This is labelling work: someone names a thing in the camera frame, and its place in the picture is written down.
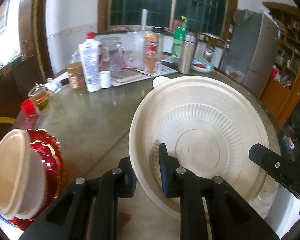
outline red cup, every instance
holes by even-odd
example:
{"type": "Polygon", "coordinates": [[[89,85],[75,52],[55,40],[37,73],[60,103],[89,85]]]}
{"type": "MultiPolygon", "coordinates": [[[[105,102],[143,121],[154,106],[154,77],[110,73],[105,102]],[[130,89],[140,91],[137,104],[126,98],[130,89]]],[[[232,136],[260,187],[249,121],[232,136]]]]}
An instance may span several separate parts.
{"type": "Polygon", "coordinates": [[[33,113],[37,113],[37,109],[30,98],[22,102],[21,108],[23,112],[25,112],[26,116],[29,116],[33,113]]]}

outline gray refrigerator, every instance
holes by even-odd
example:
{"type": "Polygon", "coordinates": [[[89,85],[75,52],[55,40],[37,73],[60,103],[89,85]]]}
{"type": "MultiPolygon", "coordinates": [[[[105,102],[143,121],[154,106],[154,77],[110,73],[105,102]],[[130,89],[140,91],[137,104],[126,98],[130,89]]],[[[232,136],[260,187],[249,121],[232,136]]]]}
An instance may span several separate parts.
{"type": "Polygon", "coordinates": [[[222,69],[230,65],[244,73],[242,84],[260,98],[275,62],[279,40],[277,25],[267,15],[253,12],[244,23],[234,26],[222,69]]]}

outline red bottle cap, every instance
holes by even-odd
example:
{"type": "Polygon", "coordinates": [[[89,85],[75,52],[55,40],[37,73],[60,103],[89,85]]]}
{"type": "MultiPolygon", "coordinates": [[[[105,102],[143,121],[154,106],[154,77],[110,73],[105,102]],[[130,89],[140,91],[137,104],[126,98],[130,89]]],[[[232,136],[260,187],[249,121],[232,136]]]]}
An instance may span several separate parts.
{"type": "Polygon", "coordinates": [[[94,38],[96,37],[96,35],[95,35],[94,32],[87,33],[86,36],[87,36],[87,40],[89,40],[89,39],[94,39],[94,38]]]}

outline white bottle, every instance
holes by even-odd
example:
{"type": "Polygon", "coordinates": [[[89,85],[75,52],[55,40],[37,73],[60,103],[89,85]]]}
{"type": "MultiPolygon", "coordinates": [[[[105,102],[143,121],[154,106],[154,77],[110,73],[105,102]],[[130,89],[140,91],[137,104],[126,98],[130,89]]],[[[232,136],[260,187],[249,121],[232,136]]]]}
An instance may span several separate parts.
{"type": "Polygon", "coordinates": [[[101,43],[94,38],[94,32],[87,33],[85,43],[78,45],[88,92],[100,90],[98,63],[101,43]]]}

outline yellow hose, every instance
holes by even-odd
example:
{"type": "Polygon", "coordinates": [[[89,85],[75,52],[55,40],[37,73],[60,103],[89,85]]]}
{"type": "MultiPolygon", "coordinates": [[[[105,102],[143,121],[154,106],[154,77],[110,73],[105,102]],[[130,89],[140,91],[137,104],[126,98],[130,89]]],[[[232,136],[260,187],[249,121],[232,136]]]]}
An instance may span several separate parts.
{"type": "Polygon", "coordinates": [[[15,121],[16,121],[16,119],[11,118],[11,117],[5,117],[5,116],[0,117],[0,123],[14,124],[15,121]]]}

